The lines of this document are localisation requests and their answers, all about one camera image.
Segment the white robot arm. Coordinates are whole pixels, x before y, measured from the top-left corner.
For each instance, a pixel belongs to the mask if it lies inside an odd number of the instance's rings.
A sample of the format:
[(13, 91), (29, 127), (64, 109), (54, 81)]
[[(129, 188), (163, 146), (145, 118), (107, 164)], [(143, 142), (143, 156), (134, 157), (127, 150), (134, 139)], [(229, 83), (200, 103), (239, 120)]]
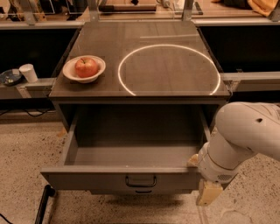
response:
[(239, 171), (257, 154), (280, 161), (280, 108), (274, 103), (232, 102), (218, 111), (216, 132), (188, 160), (202, 175), (199, 206), (210, 205)]

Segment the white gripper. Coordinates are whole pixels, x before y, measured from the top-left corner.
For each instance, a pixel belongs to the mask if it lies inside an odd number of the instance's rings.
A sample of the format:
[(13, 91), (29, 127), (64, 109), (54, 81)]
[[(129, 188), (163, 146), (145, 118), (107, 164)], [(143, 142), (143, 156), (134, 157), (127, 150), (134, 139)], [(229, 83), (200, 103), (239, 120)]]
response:
[(192, 155), (186, 166), (198, 166), (204, 178), (199, 182), (196, 205), (205, 207), (214, 202), (223, 192), (221, 184), (229, 183), (237, 175), (241, 162), (242, 149), (230, 143), (215, 145), (208, 142), (203, 145), (198, 155)]

